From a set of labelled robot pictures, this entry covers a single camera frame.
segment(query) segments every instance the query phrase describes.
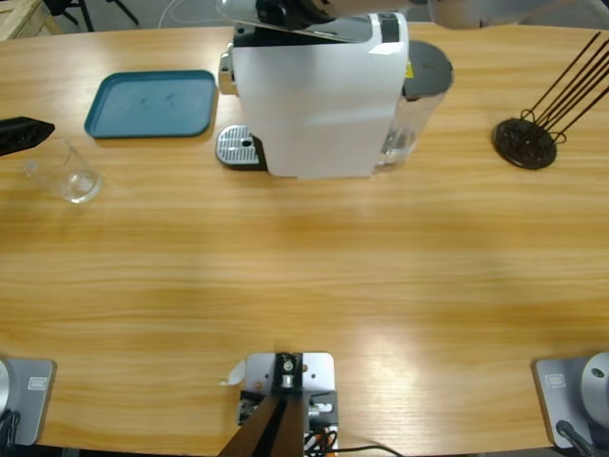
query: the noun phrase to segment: wood grain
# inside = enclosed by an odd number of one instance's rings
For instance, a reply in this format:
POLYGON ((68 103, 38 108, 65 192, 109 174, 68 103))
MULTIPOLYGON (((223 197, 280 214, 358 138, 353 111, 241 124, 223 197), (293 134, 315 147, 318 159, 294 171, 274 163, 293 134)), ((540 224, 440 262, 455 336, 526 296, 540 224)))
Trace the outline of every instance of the wood grain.
POLYGON ((402 169, 297 181, 223 169, 210 133, 95 142, 115 71, 215 71, 228 29, 0 44, 0 118, 51 121, 105 175, 90 204, 0 167, 0 348, 56 361, 42 442, 216 454, 254 351, 336 359, 342 444, 407 454, 548 446, 530 365, 607 349, 606 103, 550 169, 516 169, 490 130, 531 106, 589 30, 413 26, 456 84, 402 169))

